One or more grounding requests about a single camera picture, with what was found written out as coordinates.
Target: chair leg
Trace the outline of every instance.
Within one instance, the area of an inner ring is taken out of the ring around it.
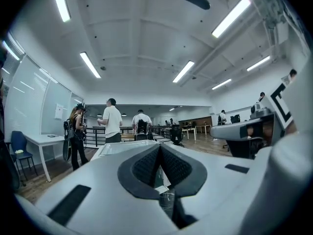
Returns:
[[[38,176],[38,173],[37,173],[37,170],[36,170],[36,167],[35,167],[35,164],[34,164],[33,157],[31,157],[31,160],[32,160],[32,162],[33,162],[33,166],[34,166],[35,173],[36,173],[36,175]]]
[[[19,169],[19,166],[18,166],[18,160],[17,160],[17,159],[15,160],[15,163],[16,163],[16,168],[18,169],[18,173],[19,173],[19,175],[21,175],[20,169]]]
[[[27,162],[28,162],[28,168],[29,168],[29,170],[31,171],[31,167],[30,167],[28,158],[27,158]]]
[[[20,165],[21,165],[21,167],[22,167],[22,171],[23,171],[24,177],[25,177],[25,179],[28,181],[21,161],[20,161]]]

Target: desk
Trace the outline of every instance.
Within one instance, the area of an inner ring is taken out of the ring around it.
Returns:
[[[194,137],[195,137],[195,141],[197,140],[196,139],[196,133],[197,133],[197,130],[195,128],[190,128],[190,129],[182,129],[181,130],[182,132],[186,131],[187,132],[187,138],[189,139],[189,131],[194,131]]]
[[[200,127],[200,130],[201,130],[201,133],[202,133],[202,127],[204,127],[205,134],[206,134],[206,127],[207,127],[207,126],[210,126],[210,128],[212,127],[211,124],[207,124],[207,125],[197,125],[196,128],[197,128],[197,127]]]
[[[51,135],[51,134],[45,134],[45,135],[24,134],[24,136],[26,137],[28,141],[38,146],[41,163],[43,164],[43,168],[45,171],[45,176],[47,180],[51,182],[51,179],[47,170],[47,166],[45,165],[43,147],[64,142],[64,136],[56,136],[56,137],[50,138],[48,137],[48,135]]]

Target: man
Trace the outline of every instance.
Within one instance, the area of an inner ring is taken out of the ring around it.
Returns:
[[[116,101],[110,98],[107,101],[107,107],[104,110],[103,119],[98,118],[98,124],[106,126],[106,143],[119,143],[122,141],[120,126],[123,125],[122,116],[115,107]]]
[[[295,69],[292,69],[289,72],[289,76],[290,76],[290,82],[292,82],[295,79],[295,77],[297,76],[297,71]]]
[[[262,101],[263,97],[265,97],[265,93],[264,93],[264,92],[261,92],[261,93],[260,93],[259,102],[261,102],[261,101]]]
[[[221,117],[221,125],[225,125],[226,123],[226,115],[225,115],[225,111],[222,110],[221,114],[220,114],[220,117]]]
[[[139,110],[137,115],[133,117],[133,129],[135,130],[135,140],[148,139],[148,128],[152,128],[152,121],[148,115],[143,114],[143,110]]]

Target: ceiling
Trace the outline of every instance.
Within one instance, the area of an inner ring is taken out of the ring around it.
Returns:
[[[218,39],[211,32],[240,0],[209,0],[209,10],[184,0],[66,1],[71,20],[65,23],[55,0],[32,0],[23,13],[38,41],[90,91],[207,92],[230,76],[244,78],[249,65],[273,51],[264,27],[270,16],[265,0],[252,0],[253,6]],[[101,79],[81,59],[83,51]],[[194,67],[173,84],[188,60]]]

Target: white t-shirt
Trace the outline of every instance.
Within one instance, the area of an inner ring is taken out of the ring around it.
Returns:
[[[221,116],[222,123],[225,123],[226,122],[226,114],[221,113],[220,116]]]
[[[107,119],[106,138],[113,137],[120,132],[119,123],[122,122],[122,116],[115,106],[110,106],[104,109],[102,119]]]
[[[143,113],[137,114],[136,116],[133,117],[133,124],[135,125],[135,133],[137,133],[136,129],[137,129],[138,121],[141,120],[141,119],[143,121],[145,121],[145,122],[148,122],[148,124],[152,124],[152,121],[149,118],[149,116],[147,116],[147,115],[145,115]]]

